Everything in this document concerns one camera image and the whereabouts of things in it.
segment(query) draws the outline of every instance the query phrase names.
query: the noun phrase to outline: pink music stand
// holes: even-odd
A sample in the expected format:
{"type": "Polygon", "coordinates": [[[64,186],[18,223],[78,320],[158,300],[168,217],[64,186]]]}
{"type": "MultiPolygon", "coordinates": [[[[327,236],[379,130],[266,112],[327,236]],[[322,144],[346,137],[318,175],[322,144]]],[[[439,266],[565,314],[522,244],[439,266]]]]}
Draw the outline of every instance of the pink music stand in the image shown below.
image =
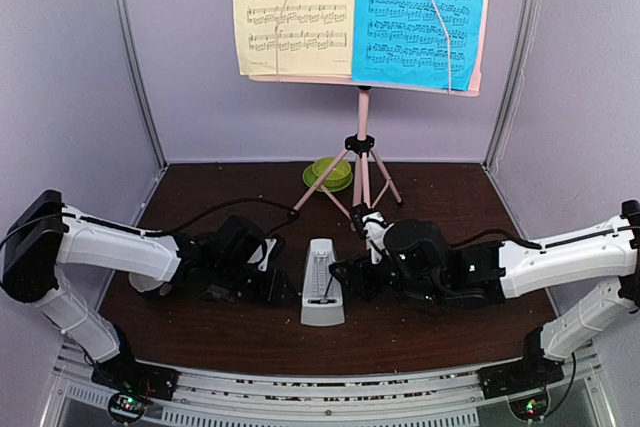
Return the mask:
{"type": "Polygon", "coordinates": [[[309,187],[307,192],[300,198],[298,203],[294,206],[295,211],[299,211],[305,202],[311,197],[317,189],[322,191],[331,199],[331,201],[340,209],[340,211],[350,219],[349,211],[340,203],[340,201],[323,185],[324,180],[331,173],[331,171],[338,165],[344,157],[351,151],[356,153],[355,164],[355,176],[353,185],[353,206],[364,202],[368,207],[374,208],[384,193],[391,189],[391,192],[396,199],[396,203],[400,206],[404,201],[400,196],[400,192],[393,182],[393,179],[389,175],[389,171],[382,162],[382,158],[374,148],[375,140],[368,135],[367,124],[369,121],[369,100],[370,90],[372,87],[383,87],[393,89],[404,90],[417,90],[422,92],[443,93],[448,95],[457,95],[462,97],[477,97],[480,95],[480,82],[482,80],[481,63],[482,53],[484,51],[484,39],[487,26],[487,10],[489,7],[489,0],[483,0],[482,9],[482,24],[480,26],[480,41],[478,45],[478,58],[476,65],[471,75],[471,82],[469,83],[469,90],[465,92],[451,91],[447,89],[430,89],[423,87],[406,86],[399,84],[385,84],[385,83],[369,83],[366,86],[354,82],[348,75],[335,75],[335,76],[304,76],[304,75],[250,75],[251,80],[257,82],[294,82],[294,83],[306,83],[306,84],[336,84],[336,85],[354,85],[359,88],[360,94],[358,98],[358,133],[357,135],[347,137],[345,139],[345,146],[342,151],[333,159],[329,167],[324,173],[315,181],[315,183],[309,187]],[[375,160],[382,176],[385,179],[385,185],[374,200],[371,203],[371,187],[369,183],[369,152],[375,160]]]}

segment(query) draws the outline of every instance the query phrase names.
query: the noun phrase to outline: green plate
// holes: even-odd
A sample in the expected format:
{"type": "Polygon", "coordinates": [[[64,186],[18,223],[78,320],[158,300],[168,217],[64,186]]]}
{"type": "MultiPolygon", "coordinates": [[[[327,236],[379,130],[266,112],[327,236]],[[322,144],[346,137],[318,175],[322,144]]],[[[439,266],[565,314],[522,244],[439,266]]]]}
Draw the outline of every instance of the green plate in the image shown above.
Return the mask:
{"type": "MultiPolygon", "coordinates": [[[[313,167],[313,164],[309,165],[306,169],[304,169],[304,172],[302,173],[302,181],[304,182],[304,185],[306,185],[307,187],[311,187],[314,184],[314,182],[318,180],[318,177],[316,176],[316,174],[313,173],[313,170],[311,169],[311,167],[313,167]]],[[[353,182],[353,172],[349,172],[349,175],[345,179],[344,185],[340,187],[326,187],[326,186],[325,187],[329,192],[340,192],[341,190],[344,190],[347,187],[349,187],[351,185],[351,182],[353,182]]]]}

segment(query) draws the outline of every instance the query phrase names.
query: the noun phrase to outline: musical notes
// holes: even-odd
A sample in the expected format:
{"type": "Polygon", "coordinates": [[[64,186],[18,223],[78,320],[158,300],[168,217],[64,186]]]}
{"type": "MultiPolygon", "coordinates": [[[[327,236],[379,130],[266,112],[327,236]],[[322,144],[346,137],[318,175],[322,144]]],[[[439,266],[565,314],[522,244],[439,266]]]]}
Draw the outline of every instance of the musical notes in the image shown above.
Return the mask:
{"type": "Polygon", "coordinates": [[[475,66],[483,0],[356,0],[353,79],[466,90],[475,66]]]}
{"type": "Polygon", "coordinates": [[[234,0],[240,72],[350,74],[353,19],[353,0],[234,0]]]}

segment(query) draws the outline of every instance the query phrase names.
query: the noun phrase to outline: purple wall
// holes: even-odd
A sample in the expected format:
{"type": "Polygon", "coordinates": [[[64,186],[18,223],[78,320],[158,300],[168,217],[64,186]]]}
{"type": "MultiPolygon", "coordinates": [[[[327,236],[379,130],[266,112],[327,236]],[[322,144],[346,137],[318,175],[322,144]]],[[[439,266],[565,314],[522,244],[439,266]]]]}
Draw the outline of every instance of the purple wall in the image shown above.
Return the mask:
{"type": "MultiPolygon", "coordinates": [[[[0,232],[42,190],[130,222],[156,173],[113,0],[0,0],[0,232]]],[[[105,272],[70,277],[97,300],[105,272]]],[[[34,425],[61,337],[0,292],[0,425],[34,425]]]]}
{"type": "MultiPolygon", "coordinates": [[[[482,95],[376,90],[371,133],[387,159],[480,161],[493,132],[522,0],[490,0],[482,95]]],[[[238,74],[231,0],[129,0],[171,161],[315,159],[355,133],[354,87],[257,84],[238,74]]]]}
{"type": "MultiPolygon", "coordinates": [[[[542,0],[497,180],[532,237],[593,225],[640,198],[640,0],[542,0]]],[[[561,310],[594,282],[553,289],[561,310]]],[[[638,317],[598,338],[621,426],[637,425],[638,317]]]]}

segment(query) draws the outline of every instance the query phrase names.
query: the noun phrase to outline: music stand tripod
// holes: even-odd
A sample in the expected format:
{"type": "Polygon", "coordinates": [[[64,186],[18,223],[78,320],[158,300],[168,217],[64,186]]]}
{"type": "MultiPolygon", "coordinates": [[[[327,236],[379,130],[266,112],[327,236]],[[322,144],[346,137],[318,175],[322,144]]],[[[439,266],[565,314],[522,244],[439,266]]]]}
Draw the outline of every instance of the music stand tripod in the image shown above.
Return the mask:
{"type": "Polygon", "coordinates": [[[391,189],[391,192],[393,193],[398,206],[402,206],[404,204],[402,197],[400,197],[400,192],[398,192],[396,185],[393,183],[393,179],[389,175],[389,171],[385,167],[384,162],[382,162],[380,155],[374,147],[375,139],[367,134],[367,123],[369,120],[369,94],[371,87],[358,86],[358,89],[360,90],[360,95],[358,98],[357,135],[352,135],[351,137],[347,137],[345,139],[344,149],[342,149],[342,151],[333,159],[331,164],[329,164],[329,167],[327,167],[323,174],[318,177],[314,184],[309,187],[309,190],[307,190],[307,192],[300,198],[298,203],[293,207],[294,211],[299,211],[305,204],[305,202],[309,199],[309,197],[311,197],[311,194],[313,194],[318,188],[320,188],[340,209],[340,211],[347,216],[347,218],[351,218],[346,207],[344,207],[344,205],[342,205],[342,203],[323,185],[324,180],[349,152],[353,152],[356,154],[355,176],[353,184],[353,206],[364,202],[367,207],[374,208],[378,204],[380,199],[382,199],[382,196],[387,191],[387,189],[391,189]],[[376,197],[373,204],[371,204],[371,187],[369,183],[369,153],[371,153],[371,156],[375,160],[378,168],[380,169],[380,172],[382,173],[382,176],[385,179],[384,187],[376,197]]]}

